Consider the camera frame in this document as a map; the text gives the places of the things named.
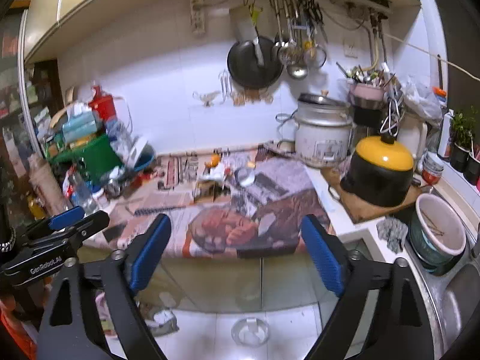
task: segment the red bottle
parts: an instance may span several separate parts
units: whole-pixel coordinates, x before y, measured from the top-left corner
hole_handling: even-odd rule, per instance
[[[106,122],[111,117],[117,116],[117,111],[115,110],[115,104],[113,102],[113,97],[111,94],[103,93],[100,85],[95,85],[92,87],[94,91],[93,100],[88,103],[90,108],[97,111],[100,115],[100,118]]]

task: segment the wooden cutting board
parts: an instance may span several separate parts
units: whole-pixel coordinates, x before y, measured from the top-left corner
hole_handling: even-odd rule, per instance
[[[366,202],[353,193],[344,191],[340,186],[340,174],[332,168],[323,168],[321,173],[327,183],[340,195],[340,202],[355,224],[400,211],[413,204],[422,193],[419,187],[412,185],[402,204],[396,207],[379,207]]]

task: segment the blue gripper pad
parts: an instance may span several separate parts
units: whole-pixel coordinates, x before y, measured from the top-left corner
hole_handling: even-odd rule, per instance
[[[329,235],[313,215],[301,222],[301,235],[327,290],[341,297],[345,290],[347,250],[335,235]]]
[[[49,228],[52,230],[62,230],[68,226],[71,226],[83,219],[85,216],[85,211],[82,207],[76,206],[71,208],[68,211],[62,212],[51,218],[49,223]]]
[[[125,250],[124,275],[134,294],[147,287],[167,247],[172,232],[170,219],[159,214],[144,234],[137,235]]]

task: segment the yellow bottle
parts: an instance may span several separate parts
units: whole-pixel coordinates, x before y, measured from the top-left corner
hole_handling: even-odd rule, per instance
[[[30,212],[34,216],[35,220],[39,220],[47,216],[43,208],[40,207],[36,199],[30,193],[27,194],[27,202],[28,208],[30,209]]]

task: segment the orange lid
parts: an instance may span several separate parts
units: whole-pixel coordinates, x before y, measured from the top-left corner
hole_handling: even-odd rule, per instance
[[[441,97],[447,97],[447,92],[444,91],[443,89],[440,89],[436,86],[433,87],[433,93],[435,93],[436,95],[439,95]]]

